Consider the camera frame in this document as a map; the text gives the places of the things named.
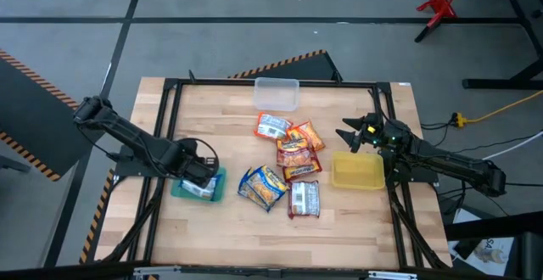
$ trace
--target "wooden tabletop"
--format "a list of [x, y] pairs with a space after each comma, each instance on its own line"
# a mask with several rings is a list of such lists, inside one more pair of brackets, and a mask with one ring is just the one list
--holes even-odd
[[[164, 78], [143, 78], [131, 121], [152, 132]], [[411, 86], [392, 83], [396, 115], [422, 136]], [[335, 188], [329, 175], [332, 152], [348, 151], [336, 128], [349, 129], [342, 118], [374, 111], [364, 89], [300, 89], [294, 112], [270, 112], [294, 124], [309, 119], [327, 147], [318, 152], [323, 171], [301, 180], [318, 180], [321, 216], [287, 216], [288, 201], [281, 199], [269, 213], [237, 194], [242, 175], [251, 167], [275, 166], [276, 145], [255, 137], [259, 110], [252, 106], [253, 87], [184, 86], [175, 139], [199, 137], [218, 153], [227, 170], [224, 197], [208, 203], [179, 199], [166, 183], [152, 263], [156, 265], [284, 266], [333, 268], [398, 267], [388, 195], [385, 190], [358, 191]], [[171, 100], [166, 113], [170, 113]], [[383, 108], [386, 102], [382, 99]], [[168, 115], [165, 118], [165, 129]], [[375, 152], [364, 145], [361, 152]], [[134, 221], [142, 186], [141, 177], [129, 177], [110, 195], [95, 260], [104, 258], [120, 242]], [[435, 191], [426, 183], [411, 183], [417, 227], [441, 260], [451, 264]], [[143, 255], [147, 228], [137, 252]], [[404, 228], [408, 261], [411, 243]]]

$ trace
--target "striped tape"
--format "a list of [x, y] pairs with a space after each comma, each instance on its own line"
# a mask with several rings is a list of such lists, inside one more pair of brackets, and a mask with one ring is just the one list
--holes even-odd
[[48, 166], [46, 166], [43, 162], [36, 158], [36, 156], [31, 154], [31, 152], [26, 150], [22, 145], [18, 144], [17, 141], [13, 140], [13, 138], [11, 138], [7, 132], [0, 130], [0, 140], [4, 141], [12, 150], [14, 150], [17, 154], [21, 155], [28, 162], [30, 162], [31, 165], [36, 167], [47, 178], [51, 179], [54, 182], [60, 179], [59, 174], [51, 170]]
[[309, 52], [309, 53], [306, 53], [306, 54], [294, 56], [293, 58], [290, 58], [290, 59], [285, 59], [285, 60], [278, 61], [278, 62], [276, 62], [274, 64], [267, 64], [265, 66], [258, 67], [256, 69], [252, 69], [252, 70], [249, 70], [249, 71], [244, 71], [244, 72], [241, 72], [241, 73], [237, 73], [234, 76], [229, 76], [228, 78], [242, 78], [242, 77], [251, 76], [253, 74], [257, 74], [259, 72], [262, 72], [264, 70], [277, 68], [279, 66], [286, 65], [286, 64], [292, 64], [292, 63], [295, 63], [297, 61], [301, 61], [301, 60], [313, 57], [315, 55], [325, 54], [325, 53], [326, 53], [326, 50], [318, 50], [318, 51]]
[[18, 69], [21, 73], [23, 73], [25, 76], [28, 76], [28, 78], [33, 80], [36, 84], [40, 85], [43, 89], [47, 90], [51, 95], [53, 95], [54, 97], [62, 101], [64, 104], [67, 104], [73, 110], [79, 107], [79, 103], [77, 103], [73, 98], [70, 98], [68, 95], [61, 92], [60, 89], [55, 87], [50, 82], [46, 81], [36, 72], [34, 72], [32, 69], [28, 68], [25, 64], [19, 62], [19, 60], [9, 55], [2, 49], [0, 49], [0, 59], [3, 59], [6, 62], [8, 62], [8, 64], [11, 64], [13, 67]]
[[100, 194], [100, 200], [96, 206], [96, 212], [94, 212], [94, 216], [92, 217], [91, 229], [89, 230], [85, 243], [83, 244], [83, 251], [79, 257], [79, 264], [85, 264], [87, 262], [89, 252], [91, 251], [92, 241], [97, 238], [98, 223], [100, 222], [100, 218], [104, 216], [106, 199], [109, 196], [109, 191], [113, 187], [113, 173], [113, 169], [109, 169], [108, 176], [105, 180], [104, 189], [102, 190], [102, 194]]

